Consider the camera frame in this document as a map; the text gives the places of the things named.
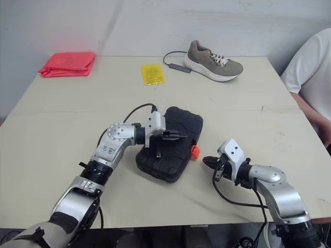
gray sneaker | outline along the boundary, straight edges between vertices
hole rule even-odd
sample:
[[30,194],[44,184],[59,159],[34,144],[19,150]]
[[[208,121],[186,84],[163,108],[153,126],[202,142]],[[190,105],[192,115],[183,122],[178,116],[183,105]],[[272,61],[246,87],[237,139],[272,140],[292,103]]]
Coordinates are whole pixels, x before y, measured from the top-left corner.
[[212,53],[210,49],[201,46],[197,40],[191,42],[184,63],[193,71],[218,82],[234,79],[243,71],[240,63]]

yellow plastic bag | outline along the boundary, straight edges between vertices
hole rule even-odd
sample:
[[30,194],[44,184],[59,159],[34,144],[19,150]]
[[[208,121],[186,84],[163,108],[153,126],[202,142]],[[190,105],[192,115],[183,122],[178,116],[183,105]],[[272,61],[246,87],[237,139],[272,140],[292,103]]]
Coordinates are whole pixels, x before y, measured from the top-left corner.
[[145,85],[155,85],[165,83],[163,71],[160,64],[141,66]]

red cloth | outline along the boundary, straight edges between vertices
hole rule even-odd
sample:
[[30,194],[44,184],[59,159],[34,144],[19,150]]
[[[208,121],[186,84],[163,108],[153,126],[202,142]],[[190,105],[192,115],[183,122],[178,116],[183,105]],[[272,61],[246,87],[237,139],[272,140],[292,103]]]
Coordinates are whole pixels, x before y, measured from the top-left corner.
[[95,54],[88,53],[55,53],[38,71],[42,77],[55,76],[88,76]]

shoelace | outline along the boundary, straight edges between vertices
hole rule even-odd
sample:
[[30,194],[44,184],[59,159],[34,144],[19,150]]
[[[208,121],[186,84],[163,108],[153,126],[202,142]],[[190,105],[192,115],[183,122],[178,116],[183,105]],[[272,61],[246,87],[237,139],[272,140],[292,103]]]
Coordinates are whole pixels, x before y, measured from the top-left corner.
[[225,66],[229,61],[228,58],[214,53],[211,53],[210,57],[213,59],[213,61],[215,61],[215,63],[221,65],[221,67]]

beige tabletop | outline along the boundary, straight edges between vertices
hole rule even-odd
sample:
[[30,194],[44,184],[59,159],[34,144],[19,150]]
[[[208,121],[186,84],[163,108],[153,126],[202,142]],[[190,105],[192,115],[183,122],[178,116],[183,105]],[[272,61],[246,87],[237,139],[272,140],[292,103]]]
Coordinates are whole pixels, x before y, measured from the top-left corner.
[[[227,83],[162,65],[166,82],[145,86],[140,66],[161,64],[160,57],[97,57],[88,77],[37,75],[0,127],[0,227],[47,221],[82,171],[78,163],[88,162],[100,133],[147,102],[162,113],[178,106],[203,117],[200,157],[168,184],[141,172],[135,162],[141,146],[129,147],[101,198],[105,227],[263,221],[260,209],[220,198],[212,170],[202,163],[229,138],[237,140],[252,164],[282,169],[312,218],[331,216],[331,159],[318,136],[267,58],[235,60],[244,72]],[[137,111],[130,121],[145,123],[148,111]],[[252,191],[230,181],[219,187],[233,200],[258,202]],[[93,227],[99,226],[97,217]]]

